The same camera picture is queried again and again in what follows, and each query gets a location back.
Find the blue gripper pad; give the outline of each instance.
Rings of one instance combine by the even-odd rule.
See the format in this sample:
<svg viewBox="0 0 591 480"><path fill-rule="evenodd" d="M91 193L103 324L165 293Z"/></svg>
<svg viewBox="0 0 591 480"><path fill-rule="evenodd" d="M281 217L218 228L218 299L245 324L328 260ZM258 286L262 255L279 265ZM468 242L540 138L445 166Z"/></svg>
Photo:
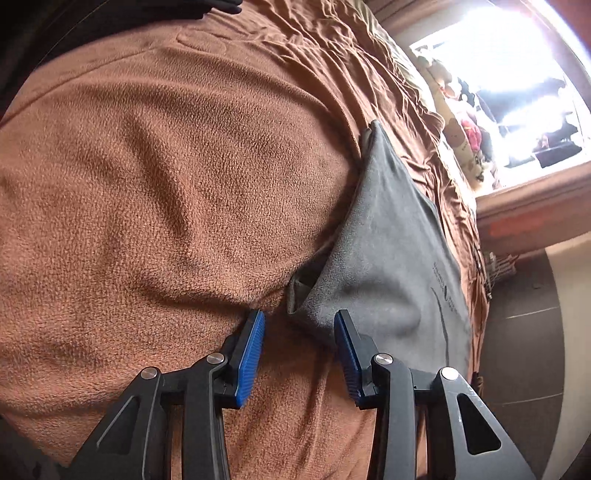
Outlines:
<svg viewBox="0 0 591 480"><path fill-rule="evenodd" d="M347 326L347 320L351 322L349 314L346 311L339 310L335 315L335 342L337 355L341 366L343 367L343 373L345 374L345 383L347 384L347 390L349 396L359 405L361 396L363 394L362 384L362 370L359 363L359 358L355 353L353 341L349 334L349 328Z"/></svg>
<svg viewBox="0 0 591 480"><path fill-rule="evenodd" d="M251 394L256 368L261 357L262 339L265 335L265 314L262 311L256 310L251 313L243 327L242 335L248 335L248 340L238 365L238 386L235 395L238 408L244 406Z"/></svg>

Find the gray cloth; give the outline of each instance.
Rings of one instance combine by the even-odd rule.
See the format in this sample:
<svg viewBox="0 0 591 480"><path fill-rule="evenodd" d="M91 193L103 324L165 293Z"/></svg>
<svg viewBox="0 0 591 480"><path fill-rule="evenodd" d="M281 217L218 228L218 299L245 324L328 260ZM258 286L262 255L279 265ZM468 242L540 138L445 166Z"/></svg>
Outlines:
<svg viewBox="0 0 591 480"><path fill-rule="evenodd" d="M467 374L472 328L439 214L417 190L378 121L363 136L366 170L334 243L291 278L290 316L327 344L347 309L360 333L411 368Z"/></svg>

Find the ridged blue pad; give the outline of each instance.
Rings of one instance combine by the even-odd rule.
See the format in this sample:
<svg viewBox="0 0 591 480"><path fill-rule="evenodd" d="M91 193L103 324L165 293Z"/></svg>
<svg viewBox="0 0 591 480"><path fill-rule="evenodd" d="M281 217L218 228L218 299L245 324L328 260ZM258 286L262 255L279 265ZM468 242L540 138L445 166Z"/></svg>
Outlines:
<svg viewBox="0 0 591 480"><path fill-rule="evenodd" d="M248 337L244 355L238 366L238 387L236 405L242 408L251 394L255 382L256 368L261 357L262 339L265 335L265 314L258 312L251 334Z"/></svg>
<svg viewBox="0 0 591 480"><path fill-rule="evenodd" d="M335 342L349 396L357 404L361 399L362 391L361 366L340 313L335 315Z"/></svg>

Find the metal screw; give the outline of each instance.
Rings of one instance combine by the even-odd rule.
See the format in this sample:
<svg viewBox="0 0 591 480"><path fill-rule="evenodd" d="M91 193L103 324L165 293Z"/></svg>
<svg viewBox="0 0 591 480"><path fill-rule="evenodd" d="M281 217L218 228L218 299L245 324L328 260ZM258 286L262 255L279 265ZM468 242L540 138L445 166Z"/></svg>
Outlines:
<svg viewBox="0 0 591 480"><path fill-rule="evenodd" d="M460 376L460 374L455 368L444 367L441 369L441 376L447 378L448 380L455 380Z"/></svg>
<svg viewBox="0 0 591 480"><path fill-rule="evenodd" d="M144 368L141 372L141 375L144 380L150 380L151 378L154 378L156 375L158 375L158 370L156 370L154 367Z"/></svg>
<svg viewBox="0 0 591 480"><path fill-rule="evenodd" d="M380 365L389 365L394 362L394 358L392 358L392 355L388 355L387 353L378 353L375 356L375 361Z"/></svg>
<svg viewBox="0 0 591 480"><path fill-rule="evenodd" d="M207 363L212 365L221 364L224 361L224 356L219 352L210 353L207 356Z"/></svg>

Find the brown bed sheet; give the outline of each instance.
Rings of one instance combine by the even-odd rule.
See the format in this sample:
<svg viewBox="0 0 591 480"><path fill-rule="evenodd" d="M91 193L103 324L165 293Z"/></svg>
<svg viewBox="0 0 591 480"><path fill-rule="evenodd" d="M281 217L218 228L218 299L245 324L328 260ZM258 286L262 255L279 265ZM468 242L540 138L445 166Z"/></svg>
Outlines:
<svg viewBox="0 0 591 480"><path fill-rule="evenodd" d="M478 234L438 157L441 119L354 12L247 2L89 44L27 81L0 125L0 414L53 458L71 460L142 367L191 365L257 306L258 378L225 412L233 478L365 477L374 414L283 297L345 217L374 118L441 211L477 366Z"/></svg>

